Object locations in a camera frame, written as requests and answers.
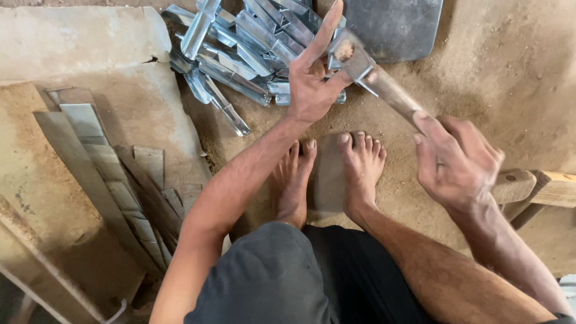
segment wooden hammer handle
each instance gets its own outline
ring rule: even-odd
[[[415,111],[424,109],[383,68],[376,65],[362,79],[362,82],[378,94],[381,99],[404,117],[414,128],[418,129],[414,121],[412,121],[412,115]]]

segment bare foot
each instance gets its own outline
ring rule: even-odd
[[[270,188],[276,204],[276,221],[302,229],[306,224],[306,187],[316,158],[316,140],[308,140],[304,154],[298,156],[299,142],[292,144],[289,152],[270,174]]]
[[[386,150],[379,140],[372,139],[363,131],[354,132],[354,139],[355,147],[352,148],[350,133],[340,134],[338,150],[342,155],[346,177],[344,212],[358,223],[360,220],[356,214],[359,211],[366,207],[376,208],[376,182],[384,170]]]

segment toe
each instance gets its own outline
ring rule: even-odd
[[[382,147],[382,144],[380,144],[380,141],[374,140],[374,146],[372,147],[372,152],[374,153],[374,155],[378,155],[381,147]]]
[[[300,148],[300,142],[298,140],[296,140],[292,144],[292,147],[290,147],[290,161],[292,161],[293,163],[296,163],[296,161],[298,161],[299,148]]]
[[[372,145],[374,144],[373,141],[374,140],[372,139],[372,136],[366,135],[366,150],[368,151],[372,150]]]
[[[352,150],[352,136],[350,136],[350,133],[340,133],[336,146],[340,152],[349,153]]]
[[[365,133],[363,131],[355,131],[354,132],[354,144],[356,148],[365,149],[366,148],[366,140],[364,139]]]
[[[309,139],[306,144],[302,146],[304,155],[302,155],[300,159],[303,164],[308,166],[312,166],[314,164],[314,159],[316,158],[316,153],[318,152],[316,146],[316,140],[313,138]]]
[[[386,160],[386,150],[384,148],[380,148],[380,152],[378,153],[378,157],[382,159],[382,161]]]

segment fingernail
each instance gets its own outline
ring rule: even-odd
[[[428,114],[425,113],[423,110],[419,110],[419,111],[414,113],[414,117],[419,118],[419,119],[424,119],[424,118],[428,117]]]
[[[422,137],[420,137],[420,134],[414,134],[412,137],[417,145],[422,144]]]

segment right hand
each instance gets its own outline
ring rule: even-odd
[[[494,203],[494,186],[504,152],[493,148],[474,124],[450,116],[413,115],[418,182],[448,213],[473,214]]]

